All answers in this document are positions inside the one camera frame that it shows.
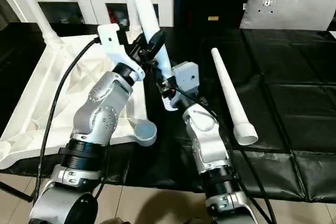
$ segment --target white stand base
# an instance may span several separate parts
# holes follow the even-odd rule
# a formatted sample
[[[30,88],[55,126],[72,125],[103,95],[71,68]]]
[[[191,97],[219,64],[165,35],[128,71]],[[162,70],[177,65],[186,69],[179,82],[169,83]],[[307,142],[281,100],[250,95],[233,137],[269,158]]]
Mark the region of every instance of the white stand base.
[[[61,39],[65,44],[48,45],[45,48],[0,138],[0,169],[10,167],[19,159],[39,156],[58,83],[76,55],[95,37],[96,35],[64,37]],[[45,155],[58,153],[59,148],[68,143],[75,112],[85,103],[93,85],[113,67],[112,61],[106,56],[101,45],[93,45],[85,53],[62,89]],[[135,137],[134,128],[140,122],[148,122],[148,120],[143,83],[137,82],[133,86],[131,98],[120,113],[118,126],[110,143],[120,144],[133,141],[141,145],[154,143],[156,127],[155,136],[152,136],[149,142],[142,144],[142,140],[147,139]]]

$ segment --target white plastic tube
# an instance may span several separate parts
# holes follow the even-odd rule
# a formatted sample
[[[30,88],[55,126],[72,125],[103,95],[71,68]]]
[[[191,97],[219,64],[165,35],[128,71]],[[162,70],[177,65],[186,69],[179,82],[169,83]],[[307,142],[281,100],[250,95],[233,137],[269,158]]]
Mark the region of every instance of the white plastic tube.
[[[145,34],[147,42],[152,36],[159,31],[159,23],[157,21],[154,7],[151,0],[134,0],[138,16],[141,22],[142,30]],[[169,78],[173,75],[170,65],[166,46],[163,45],[161,50],[156,55],[158,68],[161,69],[164,78]]]
[[[140,24],[138,12],[137,12],[137,7],[135,5],[134,0],[126,0],[126,4],[127,4],[128,18],[130,22],[128,39],[129,39],[129,43],[131,44],[137,38],[137,36],[142,32],[142,30],[141,30],[141,24]]]
[[[42,35],[46,44],[48,44],[49,42],[57,42],[61,44],[62,43],[61,39],[51,28],[46,16],[44,15],[38,3],[35,0],[25,0],[25,1],[27,2],[31,12],[36,18],[36,23],[42,31]]]
[[[253,125],[247,119],[244,108],[232,84],[231,78],[225,68],[224,62],[217,48],[211,50],[215,66],[222,85],[225,100],[234,124],[234,135],[240,145],[254,144],[258,135]]]

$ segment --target black table cover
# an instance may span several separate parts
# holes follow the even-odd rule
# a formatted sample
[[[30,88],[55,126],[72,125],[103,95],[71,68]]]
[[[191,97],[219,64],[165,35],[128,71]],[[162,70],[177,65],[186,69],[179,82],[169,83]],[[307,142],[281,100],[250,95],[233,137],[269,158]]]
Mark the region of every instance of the black table cover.
[[[55,25],[59,36],[96,33],[93,25]],[[336,202],[336,40],[326,31],[165,28],[173,61],[199,65],[200,95],[232,130],[210,49],[217,47],[259,141],[244,149],[273,199]],[[0,32],[0,131],[45,45],[35,24],[10,24]],[[202,191],[191,141],[180,112],[165,111],[152,76],[145,80],[148,118],[157,125],[153,146],[110,147],[108,183]],[[237,170],[255,197],[260,191],[243,157]],[[48,177],[59,155],[45,157]],[[35,176],[38,158],[2,173]]]

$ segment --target white pillow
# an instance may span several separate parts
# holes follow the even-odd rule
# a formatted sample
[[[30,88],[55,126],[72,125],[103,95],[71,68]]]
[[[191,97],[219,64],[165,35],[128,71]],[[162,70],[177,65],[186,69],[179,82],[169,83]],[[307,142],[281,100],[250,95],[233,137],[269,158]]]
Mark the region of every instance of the white pillow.
[[[326,30],[336,0],[248,0],[241,28]]]

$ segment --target white cone-shaped tube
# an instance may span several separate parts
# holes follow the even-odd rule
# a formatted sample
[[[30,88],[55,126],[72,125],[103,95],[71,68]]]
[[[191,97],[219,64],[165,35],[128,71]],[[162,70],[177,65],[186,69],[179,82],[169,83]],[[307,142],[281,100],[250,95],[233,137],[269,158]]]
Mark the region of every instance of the white cone-shaped tube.
[[[54,30],[51,28],[46,16],[44,15],[41,7],[35,0],[25,0],[36,18],[36,23],[42,31],[43,38],[48,44],[49,42],[56,42],[62,44],[62,40],[57,36]]]
[[[156,18],[154,7],[151,0],[134,0],[138,16],[141,22],[142,30],[145,34],[147,42],[152,36],[160,30],[159,23]],[[165,79],[173,76],[172,67],[169,61],[166,46],[163,45],[156,55],[158,68],[162,71],[162,76]]]
[[[239,100],[235,87],[225,68],[224,62],[217,48],[211,50],[215,66],[221,81],[227,106],[234,124],[234,135],[240,145],[249,145],[258,141],[258,135],[253,125],[247,119],[244,108]]]

